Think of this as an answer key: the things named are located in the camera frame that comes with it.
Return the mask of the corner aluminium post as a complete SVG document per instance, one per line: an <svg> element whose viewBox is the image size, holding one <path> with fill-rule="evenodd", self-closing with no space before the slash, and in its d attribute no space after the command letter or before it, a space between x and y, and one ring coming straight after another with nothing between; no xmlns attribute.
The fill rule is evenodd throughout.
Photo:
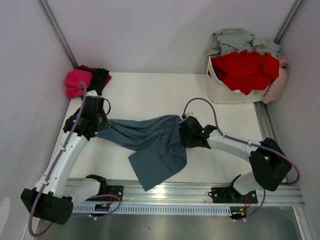
<svg viewBox="0 0 320 240"><path fill-rule="evenodd" d="M44 13L44 16L46 17L50 27L52 28L58 42L60 43L63 51L65 52L69 62L71 63L72 67L74 69L77 69L79 67L76 58L74 57L74 54L70 48L70 45L68 44L68 41L49 5L49 2L47 0L37 0L41 10Z"/></svg>
<svg viewBox="0 0 320 240"><path fill-rule="evenodd" d="M299 13L300 9L302 8L305 0L295 0L292 7L290 8L288 14L285 17L283 24L281 25L279 31L277 32L274 42L276 44L280 44L283 37L285 36L286 32L288 31L291 23L294 21L295 17Z"/></svg>

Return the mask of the right side aluminium rail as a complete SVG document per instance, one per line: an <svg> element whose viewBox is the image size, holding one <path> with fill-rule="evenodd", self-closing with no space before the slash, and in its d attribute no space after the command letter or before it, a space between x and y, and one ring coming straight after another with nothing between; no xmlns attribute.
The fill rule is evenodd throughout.
<svg viewBox="0 0 320 240"><path fill-rule="evenodd" d="M279 144L276 142L277 139L274 127L272 125L272 120L268 110L268 106L264 104L262 101L255 102L253 105L255 108L262 140L264 141L265 139L267 139L264 145L282 155L285 155L282 149L280 148Z"/></svg>

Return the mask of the aluminium mounting rail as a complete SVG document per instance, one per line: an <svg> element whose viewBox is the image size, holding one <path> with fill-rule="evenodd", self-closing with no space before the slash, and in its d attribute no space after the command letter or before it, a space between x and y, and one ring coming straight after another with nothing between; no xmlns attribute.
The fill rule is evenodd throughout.
<svg viewBox="0 0 320 240"><path fill-rule="evenodd" d="M123 186L122 201L142 205L210 205L208 192L213 187L226 187L227 183L164 182L145 191L137 180L107 180L108 185ZM279 186L276 191L266 191L266 207L303 207L305 201L298 186Z"/></svg>

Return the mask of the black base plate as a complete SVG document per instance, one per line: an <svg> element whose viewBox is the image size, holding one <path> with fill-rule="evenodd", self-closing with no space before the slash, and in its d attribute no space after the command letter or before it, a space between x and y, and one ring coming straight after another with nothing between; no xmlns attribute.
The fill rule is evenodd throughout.
<svg viewBox="0 0 320 240"><path fill-rule="evenodd" d="M98 195L114 195L123 200L124 187L122 185L108 185L106 189L100 190ZM100 196L92 199L93 201L118 202L113 196Z"/></svg>
<svg viewBox="0 0 320 240"><path fill-rule="evenodd" d="M256 191L251 191L245 195L241 195L233 188L229 187L212 187L207 195L212 198L216 204L257 204L258 198Z"/></svg>

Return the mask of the blue-grey t-shirt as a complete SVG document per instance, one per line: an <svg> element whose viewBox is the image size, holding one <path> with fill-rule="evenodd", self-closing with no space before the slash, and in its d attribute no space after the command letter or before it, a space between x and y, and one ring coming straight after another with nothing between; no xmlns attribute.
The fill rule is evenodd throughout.
<svg viewBox="0 0 320 240"><path fill-rule="evenodd" d="M148 120L111 119L97 137L132 150L129 162L145 191L179 173L187 165L178 115Z"/></svg>

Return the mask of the grey t-shirt in basket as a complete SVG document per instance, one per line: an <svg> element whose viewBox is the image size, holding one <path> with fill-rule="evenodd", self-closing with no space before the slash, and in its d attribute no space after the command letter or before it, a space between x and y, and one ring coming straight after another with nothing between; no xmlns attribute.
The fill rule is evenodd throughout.
<svg viewBox="0 0 320 240"><path fill-rule="evenodd" d="M254 33L241 28L224 28L212 34L212 42L206 50L208 57L221 57L233 52L258 52L274 56L281 55L281 46L274 41L257 37Z"/></svg>

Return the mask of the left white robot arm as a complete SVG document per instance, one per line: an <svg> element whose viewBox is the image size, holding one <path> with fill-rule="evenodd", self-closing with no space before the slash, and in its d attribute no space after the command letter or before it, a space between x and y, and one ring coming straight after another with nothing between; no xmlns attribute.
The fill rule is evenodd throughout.
<svg viewBox="0 0 320 240"><path fill-rule="evenodd" d="M25 188L21 200L31 218L65 224L74 207L90 198L98 201L108 195L106 178L88 175L78 185L66 189L70 173L91 138L110 126L104 111L106 99L86 96L80 108L64 124L62 139L47 169L32 189Z"/></svg>

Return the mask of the white laundry basket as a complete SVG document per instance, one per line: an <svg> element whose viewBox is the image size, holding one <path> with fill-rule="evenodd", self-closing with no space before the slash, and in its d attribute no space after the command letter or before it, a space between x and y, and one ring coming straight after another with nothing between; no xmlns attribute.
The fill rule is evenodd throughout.
<svg viewBox="0 0 320 240"><path fill-rule="evenodd" d="M245 95L239 90L230 90L220 81L213 69L211 57L208 57L205 86L209 99L216 104L242 104L261 102L263 96L257 95L254 91Z"/></svg>

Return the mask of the left corner aluminium post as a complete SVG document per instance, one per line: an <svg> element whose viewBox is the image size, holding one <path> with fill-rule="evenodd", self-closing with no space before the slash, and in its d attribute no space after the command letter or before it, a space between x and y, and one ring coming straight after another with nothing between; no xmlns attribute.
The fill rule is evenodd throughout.
<svg viewBox="0 0 320 240"><path fill-rule="evenodd" d="M44 13L44 16L46 17L50 27L52 28L58 42L60 43L63 51L65 52L69 62L71 63L72 67L74 69L77 69L79 67L76 58L74 57L74 54L70 48L70 45L68 44L68 41L49 5L49 2L47 0L37 0L41 10Z"/></svg>

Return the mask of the right corner aluminium post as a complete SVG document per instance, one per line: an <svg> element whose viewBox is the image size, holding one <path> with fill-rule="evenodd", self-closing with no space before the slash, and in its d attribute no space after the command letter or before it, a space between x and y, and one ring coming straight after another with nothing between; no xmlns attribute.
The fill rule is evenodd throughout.
<svg viewBox="0 0 320 240"><path fill-rule="evenodd" d="M295 17L299 13L300 9L302 8L305 0L295 0L292 7L290 8L288 14L285 17L283 24L281 25L279 31L277 32L274 42L276 44L280 44L283 37L285 36L286 32L288 31L291 23L294 21Z"/></svg>

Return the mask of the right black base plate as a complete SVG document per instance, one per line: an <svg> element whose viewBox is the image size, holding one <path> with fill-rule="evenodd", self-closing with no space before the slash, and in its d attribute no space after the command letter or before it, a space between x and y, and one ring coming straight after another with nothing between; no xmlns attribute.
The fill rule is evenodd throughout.
<svg viewBox="0 0 320 240"><path fill-rule="evenodd" d="M212 198L216 204L257 204L258 198L256 191L251 191L245 195L241 195L233 188L229 187L212 187L207 195Z"/></svg>

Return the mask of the red t-shirt in basket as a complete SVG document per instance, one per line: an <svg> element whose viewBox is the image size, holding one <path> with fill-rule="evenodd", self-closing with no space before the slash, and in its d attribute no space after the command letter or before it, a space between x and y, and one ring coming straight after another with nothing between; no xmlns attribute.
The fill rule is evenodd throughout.
<svg viewBox="0 0 320 240"><path fill-rule="evenodd" d="M245 95L265 90L279 77L280 61L269 53L232 52L211 58L211 64L220 81Z"/></svg>

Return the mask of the light pink garment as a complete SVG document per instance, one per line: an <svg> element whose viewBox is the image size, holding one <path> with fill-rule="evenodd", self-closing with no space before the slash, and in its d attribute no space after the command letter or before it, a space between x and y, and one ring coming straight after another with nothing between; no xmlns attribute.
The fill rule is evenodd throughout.
<svg viewBox="0 0 320 240"><path fill-rule="evenodd" d="M283 55L279 55L276 58L279 60L278 78L268 87L264 94L262 98L264 104L279 101L288 80L288 60Z"/></svg>

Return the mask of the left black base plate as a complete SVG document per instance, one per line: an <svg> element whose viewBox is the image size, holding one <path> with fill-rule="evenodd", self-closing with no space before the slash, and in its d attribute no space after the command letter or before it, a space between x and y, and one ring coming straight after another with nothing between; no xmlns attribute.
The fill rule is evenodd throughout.
<svg viewBox="0 0 320 240"><path fill-rule="evenodd" d="M98 195L114 195L123 200L124 187L122 185L108 185L106 189L100 190ZM93 201L118 202L113 196L100 196L92 199Z"/></svg>

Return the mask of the folded dark red t-shirt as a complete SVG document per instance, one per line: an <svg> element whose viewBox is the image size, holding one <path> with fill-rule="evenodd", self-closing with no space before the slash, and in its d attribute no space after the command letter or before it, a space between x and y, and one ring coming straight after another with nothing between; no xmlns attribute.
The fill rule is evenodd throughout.
<svg viewBox="0 0 320 240"><path fill-rule="evenodd" d="M87 72L91 72L93 74L93 78L94 78L94 80L92 80L93 84L90 84L92 87L102 86L102 90L103 90L104 87L112 79L112 76L110 75L110 71L104 68L89 67L82 64L79 67L79 69Z"/></svg>

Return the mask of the folded black t-shirt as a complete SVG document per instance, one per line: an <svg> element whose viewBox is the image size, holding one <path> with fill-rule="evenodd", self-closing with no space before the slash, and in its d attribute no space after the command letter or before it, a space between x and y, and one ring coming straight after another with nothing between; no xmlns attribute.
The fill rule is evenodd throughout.
<svg viewBox="0 0 320 240"><path fill-rule="evenodd" d="M90 72L92 73L92 78L87 91L96 91L101 96L104 87L110 80L110 72L104 68L92 69Z"/></svg>

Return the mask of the folded pink t-shirt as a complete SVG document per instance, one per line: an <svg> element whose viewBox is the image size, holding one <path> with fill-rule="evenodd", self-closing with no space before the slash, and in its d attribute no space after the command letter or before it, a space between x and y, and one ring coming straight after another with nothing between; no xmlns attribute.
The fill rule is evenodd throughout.
<svg viewBox="0 0 320 240"><path fill-rule="evenodd" d="M85 87L88 88L91 84L93 74L89 71L74 69L66 75L66 95L69 99L79 97L84 93L84 86L80 88L81 82L85 83Z"/></svg>

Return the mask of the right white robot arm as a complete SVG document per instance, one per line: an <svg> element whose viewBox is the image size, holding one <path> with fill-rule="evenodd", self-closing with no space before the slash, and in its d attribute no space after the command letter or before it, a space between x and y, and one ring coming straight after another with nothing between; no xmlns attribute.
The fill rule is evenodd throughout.
<svg viewBox="0 0 320 240"><path fill-rule="evenodd" d="M271 138L249 143L234 136L222 134L216 126L202 127L199 121L188 116L179 123L179 134L185 148L207 148L234 155L251 166L251 171L236 176L227 187L213 187L208 193L217 204L243 204L259 189L274 192L292 169L278 144Z"/></svg>

